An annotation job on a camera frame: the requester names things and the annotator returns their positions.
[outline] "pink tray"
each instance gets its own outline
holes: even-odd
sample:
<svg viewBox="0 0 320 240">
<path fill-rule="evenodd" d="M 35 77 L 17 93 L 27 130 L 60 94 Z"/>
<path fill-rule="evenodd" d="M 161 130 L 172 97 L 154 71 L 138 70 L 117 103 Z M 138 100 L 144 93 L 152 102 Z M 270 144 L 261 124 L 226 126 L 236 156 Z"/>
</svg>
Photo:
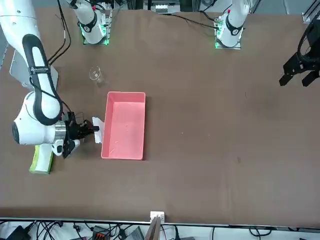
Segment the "pink tray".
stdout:
<svg viewBox="0 0 320 240">
<path fill-rule="evenodd" d="M 101 157 L 142 160 L 146 94 L 110 91 L 106 101 Z"/>
</svg>

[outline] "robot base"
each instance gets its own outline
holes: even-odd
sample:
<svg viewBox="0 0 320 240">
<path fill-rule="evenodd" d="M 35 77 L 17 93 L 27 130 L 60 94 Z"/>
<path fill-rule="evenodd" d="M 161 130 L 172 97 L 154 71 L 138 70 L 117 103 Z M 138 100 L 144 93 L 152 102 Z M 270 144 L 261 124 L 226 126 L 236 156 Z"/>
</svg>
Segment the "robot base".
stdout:
<svg viewBox="0 0 320 240">
<path fill-rule="evenodd" d="M 107 46 L 110 41 L 110 29 L 111 29 L 111 23 L 112 23 L 112 8 L 108 8 L 107 10 L 101 11 L 101 10 L 95 10 L 96 12 L 99 11 L 97 14 L 98 17 L 98 23 L 100 23 L 100 31 L 102 32 L 102 35 L 104 36 L 100 42 L 94 44 L 94 45 L 105 45 Z M 82 38 L 83 38 L 83 45 L 92 45 L 90 44 L 86 38 L 85 38 L 85 32 L 80 26 Z"/>
<path fill-rule="evenodd" d="M 227 13 L 225 13 L 224 15 L 222 16 L 219 16 L 216 21 L 214 21 L 214 26 L 215 27 L 218 27 L 219 30 L 214 30 L 214 36 L 215 36 L 215 42 L 214 42 L 214 47 L 216 49 L 236 49 L 236 50 L 240 50 L 241 49 L 241 43 L 240 43 L 240 39 L 241 39 L 241 34 L 239 36 L 239 40 L 237 42 L 237 44 L 233 47 L 227 47 L 227 46 L 224 46 L 220 41 L 219 39 L 217 38 L 218 35 L 221 34 L 221 31 L 222 31 L 222 25 L 223 25 L 223 21 L 226 19 L 226 15 Z"/>
</svg>

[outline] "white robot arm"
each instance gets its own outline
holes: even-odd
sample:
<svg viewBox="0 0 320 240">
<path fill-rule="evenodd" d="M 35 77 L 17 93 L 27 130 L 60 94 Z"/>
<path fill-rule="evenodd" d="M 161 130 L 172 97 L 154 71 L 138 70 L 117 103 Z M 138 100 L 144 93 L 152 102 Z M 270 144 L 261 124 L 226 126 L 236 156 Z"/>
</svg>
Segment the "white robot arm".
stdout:
<svg viewBox="0 0 320 240">
<path fill-rule="evenodd" d="M 53 85 L 31 1 L 0 1 L 0 24 L 8 43 L 24 58 L 35 85 L 14 120 L 14 138 L 20 144 L 52 143 L 54 124 L 61 118 L 63 107 Z"/>
<path fill-rule="evenodd" d="M 222 16 L 221 33 L 217 39 L 227 48 L 237 45 L 243 31 L 243 25 L 250 11 L 248 0 L 232 0 L 230 13 Z"/>
<path fill-rule="evenodd" d="M 52 144 L 53 152 L 65 158 L 79 139 L 97 129 L 86 120 L 77 124 L 73 112 L 62 120 L 63 102 L 52 81 L 31 0 L 0 0 L 0 24 L 8 43 L 24 58 L 34 87 L 12 124 L 13 137 L 23 145 Z"/>
<path fill-rule="evenodd" d="M 66 2 L 74 10 L 87 42 L 99 43 L 106 36 L 101 28 L 103 14 L 99 10 L 94 11 L 91 4 L 85 0 L 66 0 Z"/>
</svg>

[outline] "clear glass cup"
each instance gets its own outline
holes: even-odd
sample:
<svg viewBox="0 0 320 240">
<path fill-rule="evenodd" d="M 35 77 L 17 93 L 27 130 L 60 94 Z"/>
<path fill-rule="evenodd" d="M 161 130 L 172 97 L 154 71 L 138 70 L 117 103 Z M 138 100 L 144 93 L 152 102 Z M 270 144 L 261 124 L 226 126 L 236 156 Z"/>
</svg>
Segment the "clear glass cup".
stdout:
<svg viewBox="0 0 320 240">
<path fill-rule="evenodd" d="M 89 78 L 95 82 L 95 84 L 98 86 L 98 88 L 101 88 L 107 84 L 106 79 L 104 78 L 100 67 L 98 66 L 93 66 L 89 70 Z"/>
</svg>

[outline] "brown table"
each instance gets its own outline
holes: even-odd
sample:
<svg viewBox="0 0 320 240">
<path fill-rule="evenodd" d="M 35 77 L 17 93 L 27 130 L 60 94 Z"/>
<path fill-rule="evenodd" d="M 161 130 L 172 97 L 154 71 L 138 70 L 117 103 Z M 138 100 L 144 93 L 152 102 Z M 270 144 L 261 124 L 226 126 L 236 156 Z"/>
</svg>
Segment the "brown table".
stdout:
<svg viewBox="0 0 320 240">
<path fill-rule="evenodd" d="M 305 29 L 299 15 L 249 15 L 242 50 L 215 50 L 213 31 L 150 11 L 115 13 L 110 45 L 83 46 L 65 11 L 72 45 L 55 64 L 70 108 L 104 119 L 112 91 L 147 95 L 145 161 L 100 158 L 93 137 L 50 175 L 31 174 L 34 146 L 11 124 L 27 90 L 0 72 L 0 215 L 320 227 L 320 82 L 286 87 L 282 66 Z M 58 10 L 37 10 L 50 56 L 62 42 Z M 186 17 L 210 24 L 199 13 Z M 100 66 L 109 81 L 88 78 Z"/>
</svg>

